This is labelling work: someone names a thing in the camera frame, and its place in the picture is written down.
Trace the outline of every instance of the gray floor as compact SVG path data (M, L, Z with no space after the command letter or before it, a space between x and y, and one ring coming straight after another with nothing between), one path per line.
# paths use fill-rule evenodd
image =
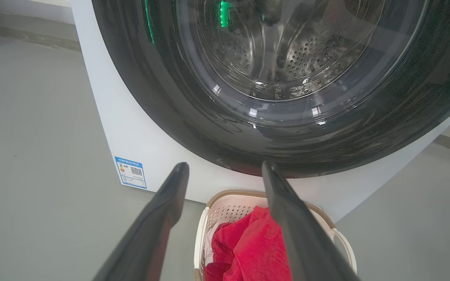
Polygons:
M0 281L89 280L151 192L119 183L79 52L0 38ZM186 201L161 280L193 280ZM359 275L450 279L450 150L432 145L340 220Z

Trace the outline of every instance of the qr code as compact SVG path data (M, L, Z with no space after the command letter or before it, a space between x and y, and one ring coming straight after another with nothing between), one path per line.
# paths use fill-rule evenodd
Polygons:
M143 176L143 174L141 173L141 169L134 168L134 167L131 167L131 169L132 169L132 174L137 174L139 176Z

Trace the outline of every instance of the washing machine door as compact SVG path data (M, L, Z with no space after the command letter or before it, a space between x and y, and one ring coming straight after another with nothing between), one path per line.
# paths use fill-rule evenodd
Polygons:
M128 89L228 169L382 158L450 115L450 0L93 0Z

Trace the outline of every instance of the red cloth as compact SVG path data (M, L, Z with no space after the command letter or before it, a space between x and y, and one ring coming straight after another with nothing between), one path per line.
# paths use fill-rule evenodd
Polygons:
M222 224L211 241L213 263L205 281L291 281L280 226L268 208L255 207L233 224Z

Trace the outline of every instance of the laundry basket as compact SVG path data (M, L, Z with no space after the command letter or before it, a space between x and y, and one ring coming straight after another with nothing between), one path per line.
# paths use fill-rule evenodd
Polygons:
M350 267L357 273L357 263L354 251L341 234L331 219L314 204L305 203L317 222L324 229L330 239L338 237L345 247ZM250 192L245 190L226 190L215 195L206 205L200 216L194 249L194 278L195 281L204 281L204 239L206 233L213 228L218 221L237 222L253 211L255 206L268 207L266 195L263 192Z

